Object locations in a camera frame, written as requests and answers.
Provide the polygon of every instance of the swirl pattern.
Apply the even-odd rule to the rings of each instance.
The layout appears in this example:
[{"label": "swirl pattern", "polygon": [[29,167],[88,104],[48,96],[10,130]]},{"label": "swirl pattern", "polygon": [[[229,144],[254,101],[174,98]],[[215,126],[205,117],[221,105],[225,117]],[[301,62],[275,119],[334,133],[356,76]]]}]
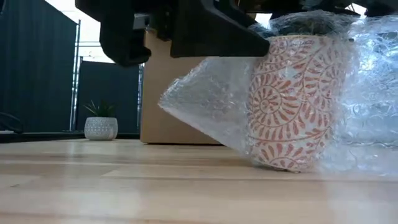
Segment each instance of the swirl pattern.
[{"label": "swirl pattern", "polygon": [[254,66],[248,98],[252,157],[288,170],[307,168],[331,138],[344,55],[327,37],[271,40]]}]

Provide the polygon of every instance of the potted plant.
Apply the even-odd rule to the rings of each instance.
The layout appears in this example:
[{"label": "potted plant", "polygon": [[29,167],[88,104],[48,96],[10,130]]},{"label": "potted plant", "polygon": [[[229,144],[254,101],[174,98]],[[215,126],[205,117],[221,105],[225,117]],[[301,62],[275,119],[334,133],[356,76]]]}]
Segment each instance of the potted plant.
[{"label": "potted plant", "polygon": [[96,106],[93,101],[84,106],[93,115],[87,118],[85,137],[89,140],[110,141],[118,135],[118,121],[114,117],[114,106],[105,101]]}]

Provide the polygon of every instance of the succulent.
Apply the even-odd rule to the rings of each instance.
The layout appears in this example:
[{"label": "succulent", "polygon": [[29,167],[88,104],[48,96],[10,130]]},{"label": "succulent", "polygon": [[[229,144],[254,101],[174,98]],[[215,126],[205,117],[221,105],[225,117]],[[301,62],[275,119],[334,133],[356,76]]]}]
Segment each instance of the succulent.
[{"label": "succulent", "polygon": [[84,106],[88,111],[96,117],[111,118],[114,116],[114,105],[108,105],[105,101],[96,106],[93,101]]}]

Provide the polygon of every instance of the cardboard box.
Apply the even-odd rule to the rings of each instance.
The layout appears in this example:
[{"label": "cardboard box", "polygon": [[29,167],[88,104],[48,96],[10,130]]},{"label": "cardboard box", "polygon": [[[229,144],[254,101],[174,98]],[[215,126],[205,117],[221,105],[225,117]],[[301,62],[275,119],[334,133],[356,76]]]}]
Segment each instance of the cardboard box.
[{"label": "cardboard box", "polygon": [[171,42],[146,35],[152,57],[145,64],[142,95],[141,141],[166,144],[218,144],[209,136],[179,121],[158,106],[160,96],[178,77],[195,68],[204,58],[172,58]]}]

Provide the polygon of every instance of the dark curtain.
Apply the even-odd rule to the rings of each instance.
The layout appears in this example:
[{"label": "dark curtain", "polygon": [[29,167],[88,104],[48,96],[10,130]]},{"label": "dark curtain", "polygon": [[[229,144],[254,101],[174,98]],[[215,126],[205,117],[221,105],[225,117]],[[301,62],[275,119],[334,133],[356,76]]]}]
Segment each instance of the dark curtain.
[{"label": "dark curtain", "polygon": [[82,61],[79,73],[76,130],[91,116],[83,106],[104,100],[115,106],[119,133],[138,134],[139,66],[122,68],[113,63]]},{"label": "dark curtain", "polygon": [[0,111],[26,132],[69,129],[76,23],[44,0],[8,0],[0,17]]}]

